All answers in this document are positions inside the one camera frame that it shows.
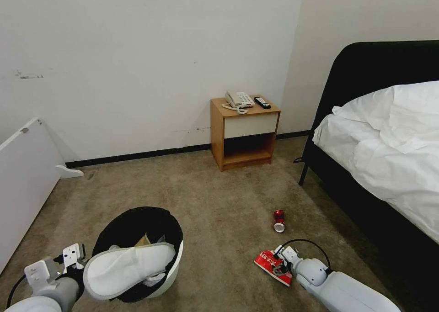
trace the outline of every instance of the black remote control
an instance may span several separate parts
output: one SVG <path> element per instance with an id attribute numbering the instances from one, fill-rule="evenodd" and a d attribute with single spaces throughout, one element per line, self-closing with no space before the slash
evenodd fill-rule
<path id="1" fill-rule="evenodd" d="M 271 105 L 269 105 L 262 97 L 253 98 L 257 104 L 262 106 L 263 109 L 271 109 Z"/>

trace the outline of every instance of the white slipper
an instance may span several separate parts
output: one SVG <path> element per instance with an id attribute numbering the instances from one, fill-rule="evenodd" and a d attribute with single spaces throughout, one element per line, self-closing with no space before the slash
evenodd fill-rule
<path id="1" fill-rule="evenodd" d="M 84 286 L 98 300 L 115 298 L 148 278 L 163 278 L 165 267 L 174 255 L 174 246 L 169 243 L 102 252 L 87 263 L 83 274 Z"/>

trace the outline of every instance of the white wall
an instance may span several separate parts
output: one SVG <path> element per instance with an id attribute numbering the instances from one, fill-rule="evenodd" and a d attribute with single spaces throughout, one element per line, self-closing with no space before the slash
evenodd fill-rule
<path id="1" fill-rule="evenodd" d="M 439 39 L 439 0 L 302 0 L 279 128 L 308 130 L 332 62 L 359 41 Z"/>
<path id="2" fill-rule="evenodd" d="M 0 141 L 65 161 L 210 142 L 227 89 L 280 104 L 301 0 L 0 0 Z"/>

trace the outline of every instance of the white bedsheet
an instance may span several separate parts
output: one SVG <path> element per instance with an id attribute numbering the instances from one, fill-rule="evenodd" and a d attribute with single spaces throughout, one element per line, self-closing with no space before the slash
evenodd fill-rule
<path id="1" fill-rule="evenodd" d="M 439 146 L 401 153 L 368 123 L 328 115 L 313 142 L 367 191 L 439 243 Z"/>

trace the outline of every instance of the black bed frame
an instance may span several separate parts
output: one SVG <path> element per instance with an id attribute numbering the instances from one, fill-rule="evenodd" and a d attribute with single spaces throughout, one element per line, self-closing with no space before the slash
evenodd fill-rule
<path id="1" fill-rule="evenodd" d="M 323 182 L 333 200 L 374 243 L 394 271 L 412 284 L 417 300 L 432 301 L 439 284 L 439 245 L 386 202 L 360 186 L 351 174 L 317 147 L 312 136 L 333 106 L 398 84 L 439 80 L 439 41 L 359 42 L 335 59 L 323 91 L 302 160 Z"/>

